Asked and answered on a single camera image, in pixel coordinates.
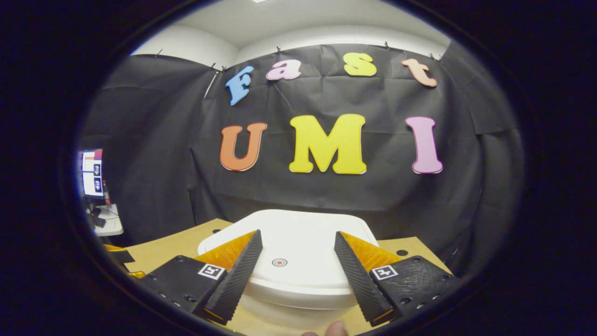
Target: finger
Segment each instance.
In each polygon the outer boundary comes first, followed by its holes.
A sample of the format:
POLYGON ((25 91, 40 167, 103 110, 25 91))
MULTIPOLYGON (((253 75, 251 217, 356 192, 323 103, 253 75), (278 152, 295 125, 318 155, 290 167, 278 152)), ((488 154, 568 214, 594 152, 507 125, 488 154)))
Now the finger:
POLYGON ((325 336, 348 336, 344 322, 336 321, 332 323, 328 331, 325 332, 325 336))

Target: white ceiling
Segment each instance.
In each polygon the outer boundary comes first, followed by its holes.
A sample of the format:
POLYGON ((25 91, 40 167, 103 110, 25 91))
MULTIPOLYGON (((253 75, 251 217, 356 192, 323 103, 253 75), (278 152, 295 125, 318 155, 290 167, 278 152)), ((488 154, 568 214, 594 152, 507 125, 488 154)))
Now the white ceiling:
POLYGON ((450 40, 425 22, 379 0, 221 0, 183 18, 238 48, 297 29, 362 25, 398 30, 441 45, 450 40))

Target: desk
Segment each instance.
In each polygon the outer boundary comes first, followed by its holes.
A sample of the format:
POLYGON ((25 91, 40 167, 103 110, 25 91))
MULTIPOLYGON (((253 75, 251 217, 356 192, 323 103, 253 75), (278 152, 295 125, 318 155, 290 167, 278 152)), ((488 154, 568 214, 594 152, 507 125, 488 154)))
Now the desk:
POLYGON ((101 209, 101 213, 98 216, 101 219, 106 220, 106 225, 103 228, 97 227, 94 230, 98 237, 103 236, 115 236, 117 234, 122 234, 124 230, 122 229, 122 224, 120 223, 120 217, 118 216, 118 208, 116 204, 112 204, 111 207, 102 205, 99 207, 101 209))

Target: yellow letter m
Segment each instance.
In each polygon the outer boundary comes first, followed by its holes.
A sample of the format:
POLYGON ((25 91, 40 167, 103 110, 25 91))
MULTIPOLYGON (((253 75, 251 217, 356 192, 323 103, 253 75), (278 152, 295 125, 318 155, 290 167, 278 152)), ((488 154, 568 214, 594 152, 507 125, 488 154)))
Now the yellow letter m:
POLYGON ((294 161, 289 165, 294 173, 310 173, 313 164, 309 162, 309 150, 315 163, 324 172, 330 166, 338 151, 338 160, 332 169, 338 174, 363 174, 367 165, 361 157, 361 127, 365 118, 358 114, 341 115, 327 136, 312 115, 292 118, 290 125, 297 131, 294 161))

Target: letter u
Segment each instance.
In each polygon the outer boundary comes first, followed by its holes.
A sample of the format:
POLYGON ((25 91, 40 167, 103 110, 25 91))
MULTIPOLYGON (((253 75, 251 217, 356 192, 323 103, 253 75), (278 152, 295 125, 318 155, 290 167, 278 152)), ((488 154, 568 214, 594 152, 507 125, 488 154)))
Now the letter u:
POLYGON ((243 172, 253 167, 259 157, 261 134, 267 128, 265 123, 254 123, 247 126, 249 132, 249 146, 244 158, 234 156, 236 137, 242 131, 241 126, 228 126, 222 130, 222 146, 220 148, 220 162, 227 170, 243 172))

